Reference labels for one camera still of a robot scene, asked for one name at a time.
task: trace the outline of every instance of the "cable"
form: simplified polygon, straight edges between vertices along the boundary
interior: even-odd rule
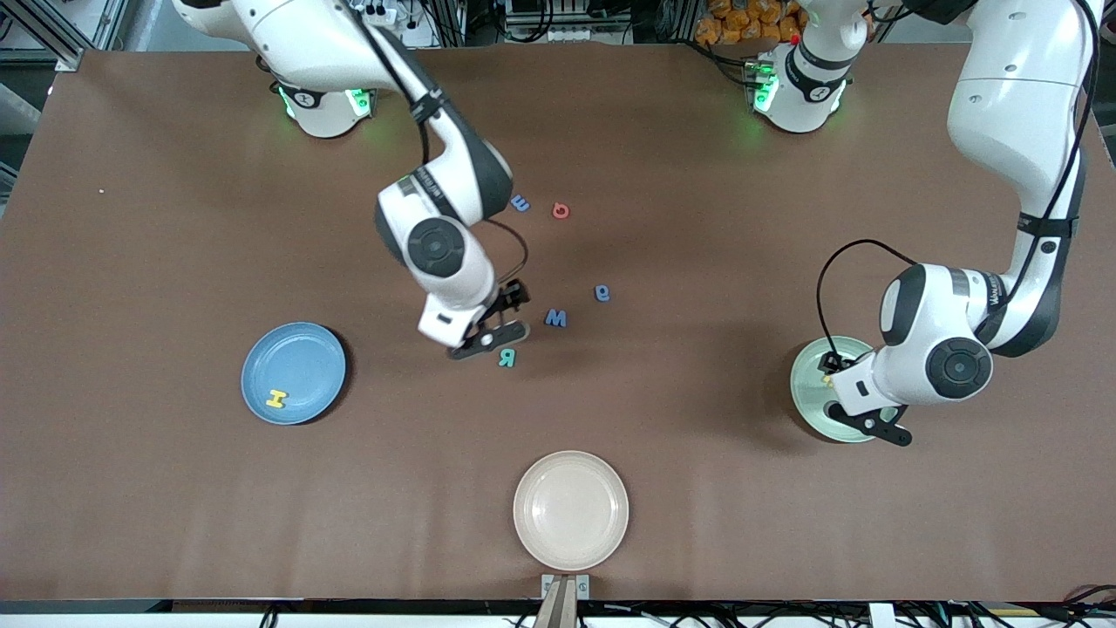
[[[384,50],[379,48],[379,44],[376,44],[376,40],[373,39],[372,33],[368,32],[368,29],[364,26],[364,18],[360,17],[360,12],[349,7],[349,13],[356,20],[356,29],[359,30],[360,35],[364,36],[364,39],[365,41],[368,42],[368,46],[372,48],[372,51],[376,54],[376,58],[379,59],[379,62],[383,64],[384,69],[386,69],[387,74],[392,76],[392,80],[395,81],[395,85],[398,86],[400,91],[403,93],[403,97],[406,98],[407,100],[407,108],[414,107],[415,99],[411,97],[411,93],[407,91],[406,87],[403,86],[403,79],[400,78],[400,73],[395,71],[395,68],[392,67],[391,61],[387,60],[387,55],[384,54]],[[430,136],[426,134],[425,123],[417,123],[416,126],[419,127],[419,139],[422,142],[422,164],[426,165],[427,163],[430,163]]]
[[[758,80],[744,80],[742,78],[737,78],[735,76],[733,76],[732,74],[730,74],[728,69],[725,69],[724,66],[730,66],[732,68],[742,68],[742,67],[744,67],[744,61],[742,59],[732,59],[732,58],[729,58],[729,57],[722,57],[722,56],[713,52],[712,49],[710,49],[710,48],[703,48],[698,42],[691,41],[689,39],[671,39],[671,40],[667,40],[666,42],[667,44],[682,44],[683,46],[689,47],[691,50],[696,51],[699,55],[701,55],[701,56],[705,57],[706,59],[713,61],[713,64],[716,66],[716,69],[719,69],[721,71],[721,74],[724,75],[725,78],[728,78],[730,81],[732,81],[732,83],[734,83],[737,85],[740,85],[741,87],[751,87],[753,85],[760,85],[760,81],[758,81]]]
[[[1085,601],[1086,598],[1091,598],[1093,596],[1096,596],[1097,593],[1104,593],[1105,591],[1116,591],[1116,584],[1101,584],[1099,587],[1091,587],[1071,598],[1066,598],[1066,603],[1076,605],[1078,602]]]
[[[898,609],[898,611],[901,613],[903,613],[904,616],[906,616],[907,619],[910,619],[911,621],[914,622],[914,624],[907,624],[907,626],[914,626],[915,628],[923,628],[922,624],[918,622],[918,618],[915,617],[913,612],[911,612],[911,609],[908,609],[905,606],[903,606],[902,602],[895,602],[895,608]]]
[[[260,618],[260,628],[276,628],[279,625],[279,605],[270,605]]]
[[[523,249],[523,257],[519,260],[519,263],[514,264],[511,268],[511,270],[508,270],[507,272],[504,272],[500,277],[500,279],[497,281],[498,283],[503,283],[503,282],[506,282],[506,281],[514,278],[516,274],[518,274],[519,271],[522,270],[525,265],[527,265],[527,258],[530,257],[531,249],[530,249],[530,247],[527,245],[527,240],[523,239],[523,235],[519,234],[519,231],[512,229],[511,226],[504,224],[503,222],[500,222],[499,220],[497,220],[494,218],[485,218],[484,221],[488,222],[489,224],[492,224],[494,226],[499,226],[500,229],[503,229],[504,231],[508,231],[509,233],[511,233],[511,236],[516,238],[516,241],[519,242],[519,248]]]
[[[1069,149],[1069,156],[1066,158],[1066,167],[1061,171],[1061,178],[1058,180],[1058,186],[1055,187],[1054,194],[1050,196],[1050,202],[1047,203],[1046,211],[1042,212],[1041,218],[1039,218],[1036,223],[1036,232],[1042,232],[1043,226],[1046,226],[1046,221],[1050,219],[1050,214],[1054,213],[1054,207],[1058,204],[1058,197],[1061,196],[1061,191],[1066,187],[1066,182],[1069,180],[1069,172],[1074,168],[1075,162],[1080,162],[1078,155],[1081,148],[1081,137],[1085,135],[1085,126],[1089,122],[1089,110],[1093,108],[1093,97],[1096,93],[1097,86],[1097,69],[1100,65],[1100,36],[1098,30],[1100,27],[1097,25],[1096,18],[1093,16],[1093,11],[1089,10],[1085,0],[1072,0],[1077,4],[1078,9],[1085,15],[1085,19],[1089,26],[1089,33],[1093,37],[1093,58],[1089,60],[1089,68],[1086,70],[1085,75],[1085,107],[1081,110],[1080,119],[1077,123],[1077,131],[1074,135],[1074,144]],[[984,331],[984,327],[989,321],[992,320],[994,313],[1006,310],[1011,300],[1016,297],[1016,292],[1019,291],[1019,286],[1023,282],[1023,277],[1027,276],[1027,270],[1031,265],[1031,260],[1035,258],[1035,251],[1039,248],[1039,240],[1041,238],[1035,235],[1031,238],[1031,245],[1027,249],[1027,257],[1023,258],[1023,263],[1019,268],[1019,274],[1016,276],[1016,282],[1008,290],[1008,296],[1004,297],[1000,305],[989,311],[989,316],[981,321],[980,326],[977,327],[975,335],[980,338],[981,332]]]
[[[682,621],[686,619],[693,619],[698,624],[701,624],[703,628],[713,628],[712,626],[706,624],[704,619],[698,617],[696,615],[683,615],[682,617],[675,619],[674,624],[671,624],[671,628],[679,628],[679,625],[681,625]]]
[[[16,20],[4,15],[3,11],[0,11],[0,40],[8,37],[8,33],[11,32],[11,25],[13,23],[16,23]]]
[[[885,244],[884,242],[882,242],[879,240],[872,239],[872,238],[865,238],[865,239],[860,239],[860,240],[853,240],[852,242],[848,242],[847,244],[840,247],[839,249],[837,249],[836,251],[834,251],[833,254],[829,255],[829,259],[827,259],[826,263],[821,267],[821,271],[818,272],[818,286],[817,286],[817,289],[815,291],[814,298],[815,298],[816,305],[818,306],[818,322],[821,323],[821,332],[826,335],[826,340],[829,342],[829,349],[833,350],[833,352],[834,352],[835,356],[839,356],[839,354],[837,354],[837,346],[834,345],[834,337],[829,334],[829,326],[826,325],[826,316],[825,316],[825,312],[821,310],[821,282],[826,278],[826,270],[829,269],[829,265],[834,262],[835,259],[837,259],[837,257],[840,253],[845,252],[846,250],[848,250],[848,249],[850,249],[853,247],[857,247],[857,245],[860,245],[860,244],[874,244],[874,245],[877,245],[877,247],[886,250],[887,252],[894,254],[895,257],[902,259],[903,261],[906,261],[911,265],[914,265],[915,263],[917,263],[917,261],[915,261],[914,259],[911,259],[910,257],[907,257],[907,255],[903,254],[902,252],[895,250],[891,245]]]
[[[520,39],[520,38],[516,37],[514,35],[511,35],[503,27],[501,27],[500,26],[500,17],[497,16],[494,11],[492,12],[492,26],[494,26],[497,28],[497,30],[501,35],[503,35],[507,39],[510,39],[510,40],[516,41],[518,44],[533,44],[533,42],[538,41],[539,39],[542,39],[542,37],[546,36],[546,33],[550,31],[550,27],[554,26],[554,23],[555,23],[555,2],[554,2],[554,0],[547,0],[546,4],[541,3],[541,0],[540,0],[540,3],[539,3],[539,26],[535,27],[535,29],[532,29],[531,33],[528,35],[523,39]]]
[[[984,615],[991,617],[992,621],[995,621],[997,624],[999,624],[1003,628],[1016,628],[1011,624],[1008,624],[1007,621],[1004,621],[1003,619],[1001,619],[1000,616],[998,616],[994,612],[992,612],[991,610],[989,610],[988,607],[985,607],[984,605],[982,605],[980,602],[969,602],[969,605],[972,606],[973,608],[975,608],[977,610],[979,610],[980,612],[983,612]]]
[[[456,41],[456,36],[453,33],[453,29],[442,23],[441,18],[437,17],[437,11],[432,10],[426,3],[426,0],[419,0],[419,4],[422,7],[423,12],[430,17],[430,23],[432,26],[431,30],[437,32],[437,45],[442,48],[448,48],[446,39],[451,42]]]
[[[911,9],[907,9],[907,12],[905,13],[903,12],[902,9],[899,9],[899,12],[896,13],[894,18],[882,18],[876,15],[875,0],[867,0],[867,1],[868,1],[868,15],[872,16],[872,21],[876,23],[895,23],[902,20],[903,18],[908,18],[914,15],[914,11],[912,11]]]
[[[647,619],[650,619],[650,620],[652,620],[652,621],[654,621],[654,622],[656,622],[656,624],[658,624],[661,626],[666,626],[667,628],[670,628],[670,626],[671,626],[670,621],[666,621],[665,619],[663,619],[661,617],[654,616],[654,615],[652,615],[650,612],[646,612],[646,611],[635,610],[632,607],[626,607],[626,606],[620,606],[620,605],[605,603],[602,608],[606,608],[606,609],[609,609],[609,610],[623,610],[623,611],[626,611],[626,612],[631,612],[631,613],[634,613],[634,615],[638,615],[638,616],[645,617],[645,618],[647,618]]]
[[[924,612],[926,617],[929,617],[939,628],[951,628],[950,622],[947,622],[945,619],[945,611],[942,610],[942,605],[939,602],[934,603],[937,605],[937,609],[934,609],[934,607],[930,606],[929,602],[927,603],[911,602],[911,606],[914,607],[916,610],[921,610],[922,612]]]

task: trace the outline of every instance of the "metal frame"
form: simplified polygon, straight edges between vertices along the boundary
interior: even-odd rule
[[[8,197],[11,195],[12,187],[16,186],[18,174],[18,170],[0,161],[0,204],[8,204]]]
[[[46,0],[0,0],[0,9],[54,54],[58,69],[76,70],[85,49],[94,48],[93,41]]]
[[[81,51],[86,48],[106,50],[113,47],[128,2],[129,0],[106,0],[100,19],[97,20],[97,30],[89,38],[48,0],[0,0],[0,9],[42,45],[39,50],[0,51],[0,61],[57,60],[59,71],[73,71],[80,64]]]
[[[465,45],[465,36],[461,33],[464,23],[464,4],[456,0],[429,0],[421,2],[433,17],[433,22],[441,25],[437,40],[443,48],[459,48]]]

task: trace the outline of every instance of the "white robotic arm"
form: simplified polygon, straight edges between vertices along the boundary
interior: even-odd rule
[[[469,231],[507,206],[511,171],[392,33],[366,28],[340,0],[173,1],[199,30],[254,49],[288,106],[294,100],[294,107],[323,112],[321,118],[296,115],[304,128],[307,119],[337,119],[326,102],[329,95],[354,88],[402,93],[420,128],[429,125],[445,144],[436,158],[379,192],[375,209],[384,243],[427,292],[419,330],[450,348],[454,359],[526,338],[527,326],[517,321],[484,327],[490,317],[502,318],[529,297],[518,281],[499,284]]]
[[[934,2],[906,0],[921,7]],[[941,2],[958,12],[973,7],[972,0]],[[1086,2],[1093,16],[1099,15],[1100,0]],[[830,45],[817,47],[827,55],[843,49],[835,41],[856,44],[848,33],[859,32],[863,18],[855,10],[849,18],[853,3],[804,2],[811,12],[817,4],[840,7],[846,26],[830,22],[827,29],[819,21],[804,32],[802,44],[809,45],[811,32],[815,38],[828,32]],[[988,386],[992,355],[1022,356],[1054,335],[1085,180],[1075,110],[1093,59],[1090,22],[1096,23],[1075,0],[982,0],[972,8],[973,45],[950,106],[949,131],[965,156],[1007,178],[1019,194],[1011,265],[993,273],[916,263],[901,273],[881,306],[885,347],[854,361],[830,354],[819,366],[837,397],[825,410],[829,419],[907,445],[910,433],[895,425],[897,417],[882,421],[882,409],[969,399]],[[855,56],[853,48],[844,50]],[[790,68],[801,59],[812,59],[804,71],[818,80],[814,68],[827,57],[810,52],[783,54],[776,74],[781,68],[783,76],[793,74]],[[853,57],[839,58],[850,64]],[[769,94],[772,122],[790,119],[798,124],[792,131],[808,131],[836,108],[839,91],[827,95],[828,102],[811,103],[798,87],[802,84],[791,78]]]

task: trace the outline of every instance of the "table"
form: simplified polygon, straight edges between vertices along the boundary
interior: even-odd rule
[[[566,448],[632,503],[595,597],[1054,600],[1116,580],[1116,174],[1095,129],[1054,341],[998,359],[972,402],[911,410],[906,450],[795,418],[789,366],[838,245],[1007,265],[1018,201],[945,132],[964,55],[869,47],[835,118],[796,136],[680,47],[423,54],[532,204],[503,215],[531,244],[535,332],[500,369],[414,330],[422,291],[373,228],[419,163],[398,97],[318,141],[246,54],[90,51],[0,229],[0,595],[537,595],[512,494]],[[835,332],[879,342],[901,270],[844,257]],[[567,329],[542,326],[551,307]],[[344,337],[353,375],[329,416],[279,428],[239,375],[297,320]]]

